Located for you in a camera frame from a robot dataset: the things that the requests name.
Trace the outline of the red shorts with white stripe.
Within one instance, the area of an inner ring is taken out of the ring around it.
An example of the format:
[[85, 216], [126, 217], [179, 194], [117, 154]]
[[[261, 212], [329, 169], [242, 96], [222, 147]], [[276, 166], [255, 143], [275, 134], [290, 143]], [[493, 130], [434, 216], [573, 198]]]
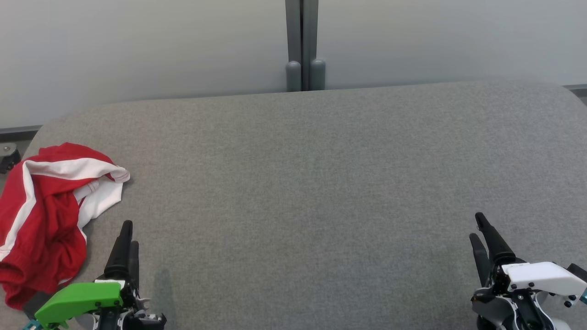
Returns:
[[131, 176], [73, 143], [42, 148], [9, 173], [0, 195], [0, 286], [8, 307], [21, 310], [36, 293], [53, 294], [78, 275], [87, 241], [73, 191], [101, 177], [124, 184]]

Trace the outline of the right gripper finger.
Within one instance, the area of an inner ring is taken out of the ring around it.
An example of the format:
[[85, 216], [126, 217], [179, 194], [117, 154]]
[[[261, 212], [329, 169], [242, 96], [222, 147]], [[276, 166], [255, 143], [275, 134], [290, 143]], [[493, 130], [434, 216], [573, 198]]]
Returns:
[[482, 243], [479, 236], [475, 233], [471, 233], [469, 236], [471, 246], [472, 246], [472, 253], [474, 257], [474, 261], [476, 264], [476, 271], [478, 273], [478, 277], [480, 280], [480, 284], [482, 287], [486, 287], [488, 281], [490, 280], [490, 273], [492, 269], [492, 264], [488, 258], [488, 254], [486, 251], [486, 247]]
[[478, 230], [484, 236], [488, 257], [493, 265], [513, 264], [516, 262], [514, 251], [508, 246], [497, 229], [491, 225], [482, 212], [475, 213]]

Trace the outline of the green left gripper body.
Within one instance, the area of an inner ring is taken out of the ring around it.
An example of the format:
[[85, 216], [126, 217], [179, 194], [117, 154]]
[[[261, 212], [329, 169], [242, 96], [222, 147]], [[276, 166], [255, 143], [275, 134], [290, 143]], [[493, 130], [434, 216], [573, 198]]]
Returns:
[[57, 291], [35, 313], [35, 330], [64, 330], [73, 318], [88, 316], [90, 330], [164, 330], [165, 315], [148, 314], [132, 280], [95, 280]]

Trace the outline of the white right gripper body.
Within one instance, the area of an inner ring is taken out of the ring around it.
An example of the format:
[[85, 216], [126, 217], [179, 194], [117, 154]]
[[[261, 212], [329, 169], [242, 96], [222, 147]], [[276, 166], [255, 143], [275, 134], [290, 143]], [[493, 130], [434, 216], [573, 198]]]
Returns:
[[576, 264], [564, 268], [552, 262], [505, 264], [490, 276], [488, 288], [496, 296], [543, 291], [564, 297], [567, 307], [578, 301], [587, 305], [587, 269]]

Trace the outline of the black caster wheel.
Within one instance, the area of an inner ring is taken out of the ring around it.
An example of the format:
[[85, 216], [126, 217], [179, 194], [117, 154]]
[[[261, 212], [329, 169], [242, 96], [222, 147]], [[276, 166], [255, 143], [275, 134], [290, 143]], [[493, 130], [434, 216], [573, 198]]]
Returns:
[[21, 161], [21, 155], [15, 143], [0, 143], [0, 175], [6, 175]]

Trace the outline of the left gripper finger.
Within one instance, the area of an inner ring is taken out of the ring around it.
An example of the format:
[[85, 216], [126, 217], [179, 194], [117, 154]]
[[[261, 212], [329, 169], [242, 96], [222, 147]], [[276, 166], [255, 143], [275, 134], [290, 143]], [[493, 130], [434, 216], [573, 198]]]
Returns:
[[133, 280], [136, 290], [140, 287], [140, 261], [139, 261], [139, 242], [130, 243], [129, 252], [129, 274]]
[[115, 240], [109, 259], [105, 265], [105, 279], [125, 280], [130, 277], [129, 259], [133, 235], [133, 222], [123, 222], [119, 236]]

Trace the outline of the grey fabric sofa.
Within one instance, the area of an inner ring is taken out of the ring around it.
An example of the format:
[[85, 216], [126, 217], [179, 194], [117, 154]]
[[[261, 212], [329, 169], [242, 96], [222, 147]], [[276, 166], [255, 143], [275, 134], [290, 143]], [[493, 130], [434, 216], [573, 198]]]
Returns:
[[476, 330], [476, 212], [520, 258], [587, 268], [587, 106], [478, 81], [118, 103], [42, 126], [131, 175], [124, 220], [166, 330]]

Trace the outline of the grey partition post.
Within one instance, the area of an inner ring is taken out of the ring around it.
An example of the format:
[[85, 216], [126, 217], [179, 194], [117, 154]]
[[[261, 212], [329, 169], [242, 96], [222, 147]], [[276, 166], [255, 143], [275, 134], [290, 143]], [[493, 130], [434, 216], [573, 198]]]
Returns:
[[324, 90], [326, 63], [317, 57], [319, 0], [300, 0], [302, 20], [302, 90]]
[[302, 2], [285, 0], [288, 62], [285, 67], [288, 92], [302, 90]]

